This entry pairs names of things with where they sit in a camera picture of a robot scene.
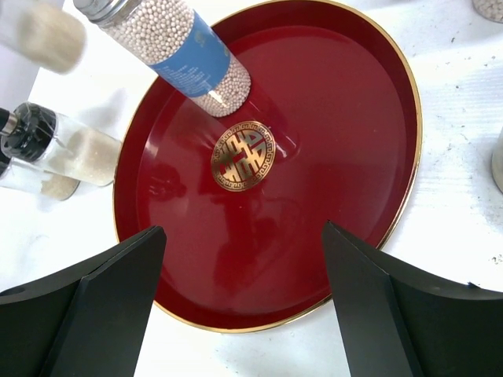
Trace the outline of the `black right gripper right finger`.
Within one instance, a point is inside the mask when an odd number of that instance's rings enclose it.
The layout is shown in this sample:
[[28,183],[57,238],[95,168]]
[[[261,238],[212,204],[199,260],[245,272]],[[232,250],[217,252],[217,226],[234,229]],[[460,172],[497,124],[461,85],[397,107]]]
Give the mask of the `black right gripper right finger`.
[[321,239],[353,376],[500,376],[502,294],[419,269],[328,221]]

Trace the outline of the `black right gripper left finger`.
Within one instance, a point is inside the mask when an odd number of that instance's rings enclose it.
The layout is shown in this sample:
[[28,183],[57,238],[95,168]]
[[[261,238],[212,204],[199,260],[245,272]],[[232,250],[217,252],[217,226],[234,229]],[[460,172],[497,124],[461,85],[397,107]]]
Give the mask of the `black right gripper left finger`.
[[152,226],[1,293],[3,376],[132,376],[167,236]]

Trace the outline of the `tall grinder clear cap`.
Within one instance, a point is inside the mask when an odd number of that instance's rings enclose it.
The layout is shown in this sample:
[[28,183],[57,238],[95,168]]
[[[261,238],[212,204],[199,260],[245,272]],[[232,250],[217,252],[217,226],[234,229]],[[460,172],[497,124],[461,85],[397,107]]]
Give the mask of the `tall grinder clear cap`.
[[80,62],[86,29],[46,1],[2,1],[1,44],[41,68],[66,74]]

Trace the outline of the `black lid jar right side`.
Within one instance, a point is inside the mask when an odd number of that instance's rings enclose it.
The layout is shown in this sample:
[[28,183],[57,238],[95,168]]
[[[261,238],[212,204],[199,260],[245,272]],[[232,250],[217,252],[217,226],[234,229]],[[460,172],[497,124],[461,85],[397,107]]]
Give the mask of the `black lid jar right side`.
[[503,190],[503,130],[501,130],[497,141],[494,145],[491,171],[495,184],[502,191]]

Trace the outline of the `red round tray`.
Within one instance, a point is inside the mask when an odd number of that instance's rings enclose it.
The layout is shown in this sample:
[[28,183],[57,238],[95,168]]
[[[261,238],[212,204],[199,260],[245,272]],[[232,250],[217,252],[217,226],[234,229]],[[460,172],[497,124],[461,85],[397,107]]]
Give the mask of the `red round tray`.
[[152,83],[119,158],[116,233],[167,234],[154,298],[167,315],[261,331],[330,299],[327,221],[388,240],[420,161],[420,95],[397,43],[348,5],[268,1],[213,28],[252,76],[248,100],[215,119]]

